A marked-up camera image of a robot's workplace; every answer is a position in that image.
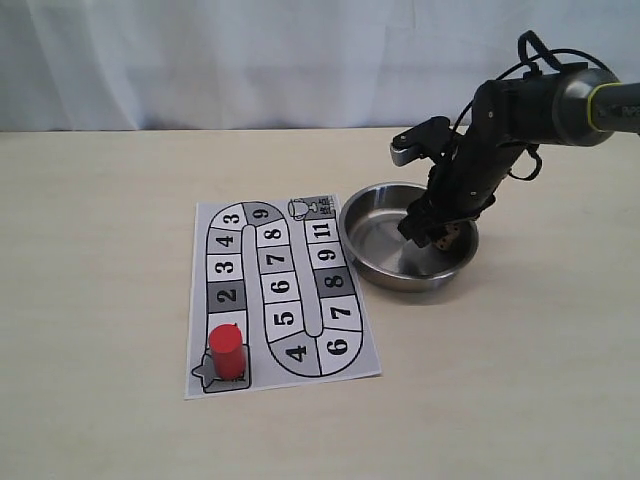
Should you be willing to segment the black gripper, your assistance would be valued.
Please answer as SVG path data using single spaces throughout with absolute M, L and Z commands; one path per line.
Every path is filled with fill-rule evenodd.
M 444 235 L 447 225 L 476 219 L 495 202 L 499 184 L 524 153 L 523 142 L 495 145 L 475 127 L 454 135 L 447 122 L 425 122 L 418 139 L 419 155 L 433 161 L 426 191 L 407 208 L 398 231 L 417 247 Z

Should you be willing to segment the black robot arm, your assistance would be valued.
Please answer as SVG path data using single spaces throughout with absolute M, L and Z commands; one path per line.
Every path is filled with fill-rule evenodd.
M 638 131 L 639 86 L 609 71 L 488 80 L 474 94 L 464 133 L 447 117 L 434 116 L 393 138 L 396 165 L 423 158 L 433 163 L 425 192 L 409 204 L 398 230 L 423 248 L 492 206 L 523 153 L 537 158 L 542 145 L 593 147 L 615 133 Z

